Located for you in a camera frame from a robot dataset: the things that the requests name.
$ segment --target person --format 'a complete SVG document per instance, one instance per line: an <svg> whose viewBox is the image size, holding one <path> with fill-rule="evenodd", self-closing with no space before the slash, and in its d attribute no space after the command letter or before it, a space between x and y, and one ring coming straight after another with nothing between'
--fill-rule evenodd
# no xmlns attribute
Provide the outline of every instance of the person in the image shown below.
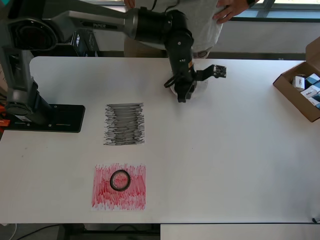
<svg viewBox="0 0 320 240"><path fill-rule="evenodd" d="M153 0L124 0L128 9L152 9ZM154 11L179 10L186 15L188 28L194 38L195 58L206 58L217 43L223 23L249 8L247 0L157 0ZM124 56L132 58L165 57L166 51L149 43L129 37L124 40Z"/></svg>

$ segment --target cable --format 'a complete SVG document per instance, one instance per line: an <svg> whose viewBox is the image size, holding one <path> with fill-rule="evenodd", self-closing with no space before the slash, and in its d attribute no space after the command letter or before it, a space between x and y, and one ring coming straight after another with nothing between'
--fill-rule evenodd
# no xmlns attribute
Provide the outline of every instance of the cable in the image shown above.
<svg viewBox="0 0 320 240"><path fill-rule="evenodd" d="M165 13L169 10L169 9L172 9L172 8L174 8L174 7L176 7L176 6L178 6L180 4L180 0L176 0L176 3L175 3L175 5L172 5L172 6L168 6L166 9L165 9Z"/></svg>
<svg viewBox="0 0 320 240"><path fill-rule="evenodd" d="M152 8L151 8L151 11L153 11L153 10L155 9L156 4L157 4L157 0L154 0L154 1L153 1L153 6L152 6Z"/></svg>
<svg viewBox="0 0 320 240"><path fill-rule="evenodd" d="M55 224L55 225L45 226L45 227L43 227L43 228L40 228L40 229L35 230L35 231L33 231L33 232L30 232L30 233L28 233L27 235L24 235L24 236L19 237L17 240L24 239L25 237L28 237L28 236L30 236L30 235L32 235L32 234L35 234L35 233L37 233L37 232L39 232L39 231L41 231L41 230L43 230L43 229L52 228L52 227L57 227L57 226L60 226L60 225L61 225L61 224Z"/></svg>
<svg viewBox="0 0 320 240"><path fill-rule="evenodd" d="M135 231L138 231L138 232L139 232L139 230L138 230L135 226L133 226L133 225L131 225L131 224L122 224L122 225L118 226L118 227L115 229L115 231L117 231L118 229L120 229L120 228L122 228L122 227L130 227L130 228L134 229Z"/></svg>
<svg viewBox="0 0 320 240"><path fill-rule="evenodd" d="M9 238L9 240L11 240L14 237L14 235L16 234L17 228L18 228L18 224L15 224L14 232L12 236Z"/></svg>

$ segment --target black scribbled paper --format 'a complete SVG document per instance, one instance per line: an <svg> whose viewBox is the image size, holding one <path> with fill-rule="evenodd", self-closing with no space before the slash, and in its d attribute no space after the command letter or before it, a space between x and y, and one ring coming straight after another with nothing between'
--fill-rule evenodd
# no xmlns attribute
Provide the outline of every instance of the black scribbled paper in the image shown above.
<svg viewBox="0 0 320 240"><path fill-rule="evenodd" d="M121 146L145 143L143 103L105 106L104 145Z"/></svg>

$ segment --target white table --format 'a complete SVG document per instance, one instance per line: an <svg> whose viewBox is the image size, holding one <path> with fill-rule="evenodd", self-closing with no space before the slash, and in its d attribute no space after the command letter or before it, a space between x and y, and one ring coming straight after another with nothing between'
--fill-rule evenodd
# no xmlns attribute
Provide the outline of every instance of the white table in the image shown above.
<svg viewBox="0 0 320 240"><path fill-rule="evenodd" d="M3 223L310 222L320 213L320 121L272 86L297 61L209 60L227 67L185 104L163 87L167 59L39 57L48 103L85 105L80 133L5 131ZM106 104L144 103L144 145L105 146ZM94 167L146 164L145 211L91 211Z"/></svg>

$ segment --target window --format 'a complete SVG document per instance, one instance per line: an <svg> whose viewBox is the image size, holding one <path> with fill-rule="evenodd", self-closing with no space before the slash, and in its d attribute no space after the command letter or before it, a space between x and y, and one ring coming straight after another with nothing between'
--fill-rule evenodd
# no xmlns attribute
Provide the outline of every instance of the window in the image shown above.
<svg viewBox="0 0 320 240"><path fill-rule="evenodd" d="M261 0L239 17L319 22L320 0Z"/></svg>

